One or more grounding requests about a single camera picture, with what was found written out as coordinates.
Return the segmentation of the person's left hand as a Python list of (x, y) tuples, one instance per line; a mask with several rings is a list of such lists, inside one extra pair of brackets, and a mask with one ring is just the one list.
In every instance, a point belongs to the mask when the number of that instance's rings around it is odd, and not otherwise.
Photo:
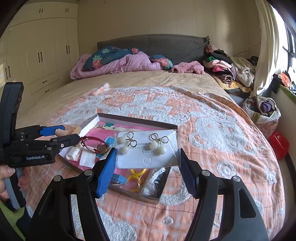
[[(23, 176), (21, 176), (18, 180), (18, 186), (20, 187), (21, 191), (27, 190), (30, 186), (30, 172), (31, 172), (30, 167), (23, 168)], [(2, 202), (6, 202), (10, 198), (8, 195), (8, 192), (6, 191), (4, 179), (11, 177), (14, 173), (15, 173), (14, 168), (11, 168), (7, 165), (1, 165), (0, 194), (1, 194)]]

